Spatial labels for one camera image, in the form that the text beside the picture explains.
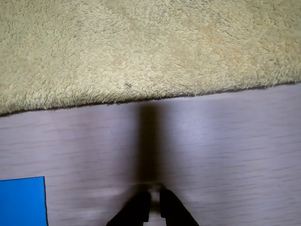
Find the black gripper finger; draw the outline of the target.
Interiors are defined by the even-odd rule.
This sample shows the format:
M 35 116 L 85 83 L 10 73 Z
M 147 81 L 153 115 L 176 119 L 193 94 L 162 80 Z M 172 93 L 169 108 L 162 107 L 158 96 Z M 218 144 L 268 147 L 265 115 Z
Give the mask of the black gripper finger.
M 169 189 L 159 192 L 160 215 L 167 226 L 199 226 L 180 199 Z
M 142 226 L 144 222 L 149 221 L 150 207 L 150 192 L 137 192 L 106 225 Z

